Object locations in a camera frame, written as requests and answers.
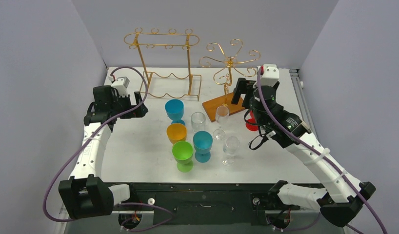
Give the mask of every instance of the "gold glass holder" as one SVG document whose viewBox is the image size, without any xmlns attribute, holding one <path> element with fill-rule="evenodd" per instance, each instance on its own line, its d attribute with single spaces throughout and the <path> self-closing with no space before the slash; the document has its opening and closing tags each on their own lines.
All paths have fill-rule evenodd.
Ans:
<svg viewBox="0 0 399 234">
<path fill-rule="evenodd" d="M 200 38 L 197 35 L 192 34 L 193 30 L 192 29 L 186 29 L 185 32 L 183 34 L 177 33 L 177 31 L 175 29 L 169 29 L 168 33 L 160 33 L 159 29 L 157 28 L 153 28 L 151 29 L 150 33 L 144 33 L 142 28 L 136 28 L 135 31 L 133 33 L 130 33 L 128 35 L 125 36 L 125 38 L 123 39 L 123 41 L 129 45 L 129 49 L 138 49 L 139 52 L 139 57 L 140 57 L 140 61 L 142 62 L 143 65 L 143 73 L 148 81 L 148 90 L 145 90 L 146 92 L 148 92 L 149 95 L 155 97 L 155 98 L 163 98 L 165 96 L 169 96 L 171 98 L 176 98 L 176 99 L 181 99 L 185 96 L 194 96 L 197 97 L 197 101 L 200 100 L 200 92 L 201 92 L 201 83 L 202 83 L 202 77 L 201 75 L 196 75 L 196 74 L 191 74 L 191 62 L 190 62 L 190 48 L 191 46 L 194 46 L 196 44 L 199 43 Z M 140 35 L 162 35 L 162 36 L 175 36 L 175 38 L 184 38 L 185 42 L 184 43 L 176 43 L 176 44 L 164 44 L 164 43 L 140 43 L 139 42 L 139 36 Z M 133 39 L 132 42 L 127 42 L 126 39 Z M 190 39 L 194 38 L 196 39 L 195 43 L 191 43 Z M 185 77 L 178 77 L 176 76 L 174 73 L 171 73 L 167 76 L 160 76 L 158 73 L 156 72 L 149 72 L 146 68 L 145 65 L 145 61 L 143 60 L 143 56 L 142 56 L 142 51 L 140 49 L 141 46 L 145 46 L 148 49 L 152 49 L 155 46 L 163 46 L 165 49 L 172 49 L 175 47 L 181 47 L 183 50 L 186 50 L 187 52 L 187 62 L 188 62 L 188 75 Z M 176 97 L 173 96 L 169 93 L 165 93 L 162 96 L 156 96 L 153 95 L 152 93 L 149 92 L 149 87 L 151 85 L 151 81 L 152 81 L 152 77 L 153 75 L 158 76 L 159 78 L 169 78 L 169 77 L 175 77 L 177 79 L 188 79 L 189 80 L 189 87 L 188 87 L 188 92 L 180 97 Z M 192 93 L 192 81 L 193 81 L 193 77 L 199 77 L 199 89 L 198 89 L 198 93 L 197 94 L 193 94 Z M 142 92 L 142 83 L 140 84 L 140 92 Z"/>
<path fill-rule="evenodd" d="M 247 68 L 247 73 L 248 74 L 244 74 L 241 71 L 239 71 L 236 66 L 238 64 L 244 64 L 244 63 L 249 63 L 249 62 L 253 62 L 258 60 L 261 57 L 261 54 L 259 51 L 257 50 L 250 50 L 248 52 L 248 55 L 252 56 L 252 57 L 256 57 L 254 59 L 248 60 L 248 61 L 237 61 L 237 55 L 239 54 L 239 52 L 241 51 L 242 47 L 243 47 L 243 42 L 240 39 L 232 39 L 230 41 L 230 44 L 232 46 L 238 46 L 239 45 L 239 49 L 237 50 L 236 54 L 234 56 L 227 56 L 225 55 L 224 50 L 222 49 L 221 45 L 218 43 L 210 43 L 207 45 L 207 50 L 208 51 L 215 51 L 215 46 L 218 46 L 219 50 L 221 51 L 222 55 L 224 56 L 224 59 L 222 60 L 218 60 L 215 58 L 211 58 L 209 56 L 204 56 L 202 58 L 199 59 L 199 64 L 201 67 L 211 67 L 211 63 L 209 61 L 216 61 L 216 62 L 220 62 L 224 65 L 223 68 L 221 68 L 219 71 L 217 71 L 214 76 L 213 76 L 213 80 L 216 84 L 218 85 L 223 85 L 224 87 L 224 95 L 221 97 L 217 97 L 215 99 L 206 101 L 202 104 L 202 106 L 204 107 L 208 117 L 210 118 L 211 122 L 215 121 L 215 112 L 217 110 L 217 108 L 219 106 L 226 106 L 228 107 L 228 110 L 230 112 L 230 115 L 235 114 L 237 112 L 240 112 L 242 110 L 244 110 L 244 108 L 241 106 L 242 105 L 242 99 L 239 100 L 239 104 L 238 105 L 231 105 L 231 101 L 228 102 L 228 99 L 232 99 L 233 93 L 230 93 L 230 89 L 229 86 L 231 86 L 231 84 L 233 83 L 233 79 L 232 79 L 232 69 L 235 70 L 236 72 L 240 73 L 241 75 L 243 75 L 244 77 L 253 77 L 257 74 L 257 71 L 255 68 L 249 67 Z M 226 75 L 222 75 L 220 77 L 218 77 L 218 74 L 221 73 L 222 71 L 224 71 L 225 69 L 228 70 L 228 73 L 226 73 Z"/>
</svg>

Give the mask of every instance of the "white table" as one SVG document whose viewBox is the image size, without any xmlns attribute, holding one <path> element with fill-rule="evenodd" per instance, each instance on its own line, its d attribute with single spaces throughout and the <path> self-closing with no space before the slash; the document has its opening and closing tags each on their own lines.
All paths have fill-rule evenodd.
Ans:
<svg viewBox="0 0 399 234">
<path fill-rule="evenodd" d="M 199 101 L 196 98 L 183 100 L 184 117 L 188 130 L 187 141 L 192 143 L 194 133 L 190 116 L 197 111 L 205 113 L 202 103 L 223 95 L 223 87 L 213 81 L 213 75 L 219 68 L 192 68 L 192 74 L 202 75 L 202 86 Z M 187 75 L 186 68 L 149 68 L 148 71 L 168 75 L 173 72 L 177 76 Z M 138 91 L 141 80 L 138 74 L 130 69 L 115 72 L 115 77 L 126 76 L 130 79 L 128 92 Z M 233 91 L 240 74 L 233 73 Z M 106 79 L 105 85 L 111 82 Z M 194 82 L 196 92 L 199 82 Z M 150 91 L 154 94 L 181 92 L 187 90 L 188 82 L 184 80 L 154 81 Z M 282 149 L 275 141 L 269 140 L 256 151 L 248 149 L 257 132 L 245 127 L 244 111 L 229 117 L 224 126 L 227 136 L 237 136 L 241 146 L 232 166 L 221 163 L 224 154 L 222 142 L 214 140 L 211 159 L 199 163 L 193 157 L 194 167 L 188 173 L 181 173 L 171 153 L 172 144 L 166 135 L 166 128 L 171 123 L 165 112 L 168 98 L 149 97 L 145 105 L 149 112 L 143 118 L 118 119 L 113 133 L 106 146 L 102 164 L 101 178 L 105 182 L 146 182 L 146 183 L 276 183 L 287 180 L 291 183 L 319 183 L 319 180 L 292 154 Z M 277 91 L 277 102 L 285 110 L 301 116 L 296 93 L 288 69 L 280 69 L 280 86 Z M 207 118 L 206 130 L 212 133 L 218 124 L 210 123 Z"/>
</svg>

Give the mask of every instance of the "white backdrop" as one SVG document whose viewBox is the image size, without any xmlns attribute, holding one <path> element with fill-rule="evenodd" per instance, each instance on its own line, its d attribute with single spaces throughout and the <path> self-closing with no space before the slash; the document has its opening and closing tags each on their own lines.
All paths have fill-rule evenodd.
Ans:
<svg viewBox="0 0 399 234">
<path fill-rule="evenodd" d="M 300 68 L 338 0 L 72 0 L 108 66 L 141 66 L 138 52 L 123 42 L 135 28 L 145 31 L 192 28 L 200 43 L 192 47 L 193 67 L 209 55 L 210 42 L 244 41 L 239 60 L 249 50 L 261 52 L 260 63 Z M 150 67 L 186 66 L 185 51 L 143 49 Z"/>
<path fill-rule="evenodd" d="M 399 234 L 399 0 L 340 0 L 300 70 L 322 145 Z M 354 226 L 381 233 L 366 207 Z"/>
<path fill-rule="evenodd" d="M 80 147 L 92 88 L 105 74 L 70 0 L 0 0 L 0 234 L 53 233 L 43 195 Z M 48 199 L 55 217 L 58 184 Z"/>
</svg>

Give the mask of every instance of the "gold metal rack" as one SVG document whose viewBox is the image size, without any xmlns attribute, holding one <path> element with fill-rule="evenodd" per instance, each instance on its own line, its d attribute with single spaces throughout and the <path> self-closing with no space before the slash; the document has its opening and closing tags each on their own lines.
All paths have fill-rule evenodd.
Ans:
<svg viewBox="0 0 399 234">
<path fill-rule="evenodd" d="M 202 57 L 202 58 L 199 59 L 199 64 L 201 65 L 201 67 L 211 67 L 211 63 L 208 62 L 208 61 L 206 61 L 205 64 L 202 63 L 202 62 L 203 62 L 203 59 L 210 59 L 210 60 L 217 61 L 217 62 L 220 62 L 220 63 L 223 63 L 223 64 L 224 64 L 224 67 L 223 67 L 221 70 L 217 71 L 217 72 L 214 74 L 214 76 L 213 76 L 214 82 L 215 82 L 216 84 L 219 84 L 219 85 L 223 85 L 223 86 L 224 86 L 225 101 L 224 101 L 224 103 L 222 103 L 223 106 L 228 106 L 227 97 L 228 97 L 228 93 L 230 92 L 230 90 L 229 90 L 228 87 L 233 83 L 233 79 L 232 79 L 232 75 L 231 75 L 231 68 L 234 69 L 235 71 L 237 71 L 238 73 L 240 73 L 241 75 L 245 76 L 245 77 L 253 77 L 253 76 L 255 76 L 255 75 L 257 74 L 257 71 L 255 70 L 255 68 L 251 68 L 251 67 L 247 68 L 248 75 L 246 75 L 246 74 L 240 72 L 239 70 L 237 70 L 237 68 L 236 68 L 236 65 L 237 65 L 237 64 L 243 64 L 243 63 L 253 62 L 253 61 L 258 60 L 258 59 L 261 57 L 260 52 L 258 52 L 257 50 L 250 50 L 250 51 L 248 52 L 248 55 L 253 56 L 253 57 L 258 56 L 258 58 L 255 58 L 255 59 L 252 59 L 252 60 L 248 60 L 248 61 L 238 62 L 238 61 L 237 61 L 237 55 L 239 54 L 240 50 L 242 49 L 244 43 L 243 43 L 242 40 L 240 40 L 240 39 L 232 39 L 232 40 L 230 41 L 230 44 L 231 44 L 232 46 L 236 46 L 236 45 L 238 45 L 239 43 L 240 43 L 240 48 L 237 50 L 237 52 L 236 52 L 236 54 L 235 54 L 234 56 L 227 56 L 227 55 L 225 55 L 225 52 L 224 52 L 224 50 L 222 49 L 222 47 L 221 47 L 220 44 L 215 43 L 215 42 L 210 43 L 210 44 L 207 45 L 207 50 L 208 50 L 208 51 L 215 51 L 215 45 L 217 45 L 218 48 L 219 48 L 219 50 L 221 50 L 222 55 L 224 56 L 224 60 L 218 60 L 218 59 L 211 58 L 211 57 L 208 57 L 208 56 L 204 56 L 204 57 Z M 227 73 L 226 75 L 224 75 L 224 76 L 220 76 L 220 77 L 218 78 L 218 81 L 217 81 L 217 80 L 216 80 L 216 75 L 217 75 L 218 73 L 222 72 L 225 68 L 228 68 L 228 73 Z"/>
<path fill-rule="evenodd" d="M 164 96 L 169 96 L 169 97 L 171 97 L 171 98 L 176 98 L 176 99 L 183 98 L 184 96 L 195 96 L 195 97 L 197 97 L 197 101 L 200 100 L 200 92 L 201 92 L 202 77 L 201 77 L 201 75 L 191 74 L 191 63 L 190 63 L 190 55 L 189 55 L 189 51 L 190 51 L 191 46 L 194 46 L 194 45 L 198 44 L 199 41 L 200 41 L 200 38 L 199 38 L 197 35 L 194 35 L 194 34 L 192 34 L 192 33 L 193 33 L 193 30 L 192 30 L 192 29 L 186 29 L 186 30 L 185 30 L 185 33 L 179 34 L 179 33 L 177 33 L 177 31 L 176 31 L 175 29 L 172 29 L 172 28 L 168 30 L 168 33 L 160 33 L 159 29 L 157 29 L 157 28 L 151 29 L 151 32 L 150 32 L 150 33 L 144 33 L 142 28 L 136 28 L 136 29 L 135 29 L 135 32 L 130 33 L 130 34 L 128 34 L 128 35 L 125 36 L 125 38 L 123 39 L 123 41 L 124 41 L 126 44 L 129 45 L 129 49 L 138 49 L 139 56 L 140 56 L 140 60 L 141 60 L 142 65 L 143 65 L 144 74 L 146 75 L 146 78 L 147 78 L 147 80 L 148 80 L 148 89 L 149 89 L 149 87 L 150 87 L 150 85 L 151 85 L 152 77 L 153 77 L 154 74 L 155 74 L 156 76 L 158 76 L 159 78 L 169 78 L 169 77 L 173 76 L 173 77 L 175 77 L 175 78 L 177 78 L 177 79 L 186 79 L 186 78 L 189 79 L 188 92 L 187 92 L 186 94 L 180 96 L 180 97 L 175 97 L 175 96 L 173 96 L 173 95 L 171 95 L 171 94 L 169 94 L 169 93 L 165 93 L 165 94 L 162 95 L 162 96 L 156 96 L 156 95 L 153 95 L 152 93 L 149 93 L 149 92 L 148 92 L 149 90 L 145 90 L 146 92 L 148 92 L 149 95 L 151 95 L 151 96 L 153 96 L 153 97 L 155 97 L 155 98 L 163 98 Z M 175 36 L 176 38 L 177 38 L 177 37 L 181 37 L 181 38 L 185 38 L 185 43 L 179 43 L 179 44 L 140 43 L 140 42 L 139 42 L 139 36 L 140 36 L 140 35 Z M 131 43 L 129 43 L 129 42 L 126 41 L 126 38 L 127 38 L 127 37 L 133 38 L 133 40 L 132 40 Z M 190 39 L 191 39 L 191 38 L 196 38 L 197 41 L 196 41 L 195 43 L 190 43 Z M 169 74 L 169 75 L 167 75 L 167 76 L 160 76 L 160 75 L 159 75 L 158 73 L 156 73 L 156 72 L 149 72 L 149 71 L 147 71 L 145 62 L 144 62 L 144 60 L 143 60 L 142 51 L 141 51 L 141 49 L 140 49 L 140 46 L 146 46 L 146 48 L 148 48 L 148 49 L 152 49 L 152 48 L 154 48 L 155 46 L 163 46 L 165 49 L 172 49 L 174 46 L 177 46 L 177 47 L 181 47 L 183 50 L 186 50 L 186 52 L 187 52 L 187 62 L 188 62 L 188 75 L 185 76 L 185 77 L 178 77 L 178 76 L 176 76 L 174 73 L 171 73 L 171 74 Z M 199 77 L 199 90 L 198 90 L 198 94 L 192 94 L 192 81 L 193 81 L 193 77 Z M 144 92 L 142 92 L 142 84 L 140 85 L 140 91 L 141 91 L 141 93 L 144 93 Z"/>
</svg>

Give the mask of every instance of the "wooden base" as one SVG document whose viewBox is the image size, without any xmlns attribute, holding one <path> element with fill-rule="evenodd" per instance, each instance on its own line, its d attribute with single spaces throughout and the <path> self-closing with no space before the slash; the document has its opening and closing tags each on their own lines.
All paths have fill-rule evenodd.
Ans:
<svg viewBox="0 0 399 234">
<path fill-rule="evenodd" d="M 227 97 L 227 104 L 228 104 L 228 110 L 230 111 L 230 115 L 238 113 L 240 111 L 245 110 L 244 107 L 242 107 L 242 98 L 239 99 L 239 102 L 237 105 L 232 105 L 231 100 L 233 99 L 234 93 L 229 93 Z M 206 102 L 202 103 L 202 106 L 205 109 L 205 112 L 207 113 L 208 117 L 210 118 L 211 122 L 215 121 L 215 112 L 217 112 L 217 108 L 222 106 L 225 102 L 225 96 L 221 96 Z"/>
</svg>

